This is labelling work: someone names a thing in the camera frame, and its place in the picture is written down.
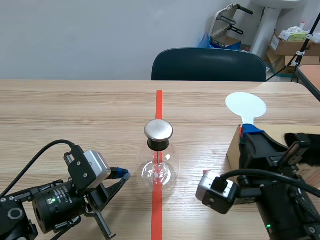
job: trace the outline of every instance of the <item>tripod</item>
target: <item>tripod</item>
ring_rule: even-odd
[[[285,66],[284,68],[282,68],[280,71],[278,71],[277,73],[275,73],[274,75],[272,75],[271,77],[269,77],[269,78],[266,80],[266,82],[269,81],[270,79],[272,79],[274,76],[276,76],[276,75],[278,75],[279,73],[281,73],[283,70],[285,70],[285,69],[287,69],[288,67],[290,67],[291,65],[294,65],[294,66],[295,66],[295,68],[294,68],[294,74],[296,73],[297,68],[298,68],[298,67],[300,66],[300,64],[301,64],[301,60],[302,60],[303,56],[304,56],[305,53],[306,53],[305,50],[306,50],[306,48],[307,48],[307,46],[308,46],[308,43],[310,42],[310,38],[313,36],[314,31],[315,31],[315,29],[316,29],[319,21],[320,21],[320,13],[319,13],[317,19],[315,20],[315,22],[314,22],[314,24],[313,24],[313,26],[312,26],[312,28],[311,28],[311,30],[310,30],[310,33],[307,35],[306,40],[305,40],[305,42],[304,42],[301,50],[296,52],[296,54],[293,56],[293,58],[292,58],[291,61],[288,63],[288,65],[286,65],[286,66]]]

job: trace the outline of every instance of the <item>red tape line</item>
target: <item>red tape line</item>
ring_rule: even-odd
[[[163,118],[163,91],[156,91],[155,119]],[[153,157],[154,165],[157,164],[157,153]],[[159,163],[162,163],[162,152],[159,152]],[[155,180],[152,191],[152,217],[151,217],[151,240],[162,240],[162,184],[160,179]]]

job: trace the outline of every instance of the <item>metal lid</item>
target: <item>metal lid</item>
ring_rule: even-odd
[[[169,140],[174,133],[171,124],[165,120],[156,119],[148,122],[144,127],[146,137],[154,142]]]

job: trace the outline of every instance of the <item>floor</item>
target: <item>floor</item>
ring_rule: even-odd
[[[266,73],[266,79],[270,78],[272,76],[272,72],[269,71]],[[291,82],[291,77],[280,77],[280,76],[274,76],[272,79],[269,80],[269,82]]]

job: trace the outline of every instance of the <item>sink pedestal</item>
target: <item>sink pedestal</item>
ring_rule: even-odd
[[[264,59],[282,9],[265,8],[250,53]]]

